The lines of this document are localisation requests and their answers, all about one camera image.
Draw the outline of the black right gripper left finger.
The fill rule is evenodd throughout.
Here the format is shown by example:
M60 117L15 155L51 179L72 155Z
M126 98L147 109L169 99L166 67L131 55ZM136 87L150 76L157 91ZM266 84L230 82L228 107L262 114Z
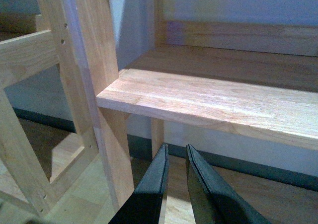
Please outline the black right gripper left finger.
M163 143L138 186L110 223L163 224L168 168L168 145Z

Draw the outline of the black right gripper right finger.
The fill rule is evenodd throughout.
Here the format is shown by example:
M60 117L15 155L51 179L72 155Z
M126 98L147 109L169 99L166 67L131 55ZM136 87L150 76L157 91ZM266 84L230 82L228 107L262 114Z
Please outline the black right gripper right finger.
M197 224L268 224L192 145L186 147L187 186Z

